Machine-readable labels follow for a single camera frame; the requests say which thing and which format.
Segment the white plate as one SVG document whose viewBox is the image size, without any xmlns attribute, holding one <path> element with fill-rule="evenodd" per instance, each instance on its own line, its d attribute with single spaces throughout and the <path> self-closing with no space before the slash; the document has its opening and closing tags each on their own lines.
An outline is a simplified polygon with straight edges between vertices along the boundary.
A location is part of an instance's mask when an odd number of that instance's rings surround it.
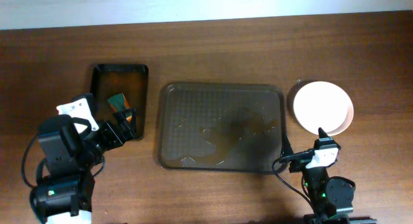
<svg viewBox="0 0 413 224">
<path fill-rule="evenodd" d="M 350 96 L 327 81 L 302 83 L 292 97 L 292 114 L 308 132 L 318 134 L 322 128 L 329 136 L 344 132 L 354 118 Z"/>
</svg>

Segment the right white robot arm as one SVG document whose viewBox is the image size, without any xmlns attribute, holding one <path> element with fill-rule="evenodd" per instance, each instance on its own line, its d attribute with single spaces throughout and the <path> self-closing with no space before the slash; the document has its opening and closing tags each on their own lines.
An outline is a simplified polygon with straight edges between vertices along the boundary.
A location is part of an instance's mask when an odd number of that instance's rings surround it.
<svg viewBox="0 0 413 224">
<path fill-rule="evenodd" d="M 298 193 L 310 205 L 313 213 L 303 216 L 305 223 L 377 223 L 370 217 L 351 218 L 356 184 L 341 176 L 330 177 L 327 168 L 337 162 L 341 146 L 322 129 L 318 129 L 314 146 L 293 152 L 286 134 L 282 135 L 283 149 L 274 163 L 288 166 L 290 173 L 302 173 L 298 191 L 284 179 L 280 181 Z"/>
</svg>

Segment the orange green scrub sponge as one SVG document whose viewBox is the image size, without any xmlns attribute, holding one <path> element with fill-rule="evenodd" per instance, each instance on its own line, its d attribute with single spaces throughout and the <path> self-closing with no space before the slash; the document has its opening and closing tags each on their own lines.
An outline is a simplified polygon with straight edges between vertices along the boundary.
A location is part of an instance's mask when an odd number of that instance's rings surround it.
<svg viewBox="0 0 413 224">
<path fill-rule="evenodd" d="M 123 93 L 109 97 L 107 102 L 114 112 L 125 111 L 131 108 Z"/>
</svg>

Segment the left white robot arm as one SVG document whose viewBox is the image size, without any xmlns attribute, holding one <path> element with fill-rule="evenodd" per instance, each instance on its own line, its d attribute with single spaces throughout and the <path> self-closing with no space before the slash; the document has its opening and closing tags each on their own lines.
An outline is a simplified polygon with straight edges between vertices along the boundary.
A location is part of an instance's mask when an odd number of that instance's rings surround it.
<svg viewBox="0 0 413 224">
<path fill-rule="evenodd" d="M 58 105 L 58 114 L 39 125 L 35 140 L 45 158 L 36 169 L 29 196 L 40 223 L 91 223 L 96 173 L 105 165 L 105 152 L 136 139 L 135 108 L 123 94 L 109 100 L 117 121 L 96 121 L 91 93 Z"/>
</svg>

